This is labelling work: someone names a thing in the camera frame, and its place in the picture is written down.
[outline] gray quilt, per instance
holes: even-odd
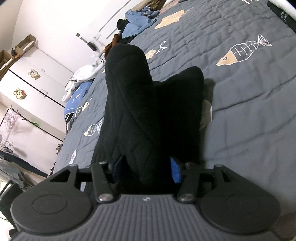
[[[189,0],[168,9],[131,44],[153,80],[198,66],[213,121],[201,132],[208,168],[224,164],[296,211],[296,34],[267,0]],[[99,73],[80,103],[55,172],[89,166],[107,96]]]

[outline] screw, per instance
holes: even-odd
[[[113,195],[109,194],[109,193],[104,193],[104,194],[101,194],[99,196],[99,200],[101,202],[110,202],[113,200]]]
[[[180,195],[179,199],[182,202],[191,202],[191,201],[193,201],[194,197],[190,193],[184,193],[184,194]]]

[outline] white wardrobe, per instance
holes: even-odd
[[[32,47],[0,81],[0,102],[12,106],[42,129],[63,140],[65,137],[62,97],[73,73]]]

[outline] round black disc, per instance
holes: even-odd
[[[68,183],[46,185],[29,189],[13,202],[11,213],[19,229],[31,234],[57,234],[77,227],[89,217],[92,204],[83,192]]]
[[[201,211],[217,228],[252,234],[272,227],[279,215],[278,201],[264,190],[250,191],[249,183],[225,183],[205,195]]]

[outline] white towel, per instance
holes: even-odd
[[[67,83],[65,88],[65,94],[63,96],[63,102],[68,102],[72,94],[75,92],[76,88],[82,83],[88,80],[91,80],[96,77],[99,71],[105,66],[105,61],[102,61],[100,64],[97,62],[92,65],[88,64],[81,67],[75,72],[71,80]]]
[[[269,0],[271,3],[283,9],[291,18],[296,20],[296,9],[287,0]]]

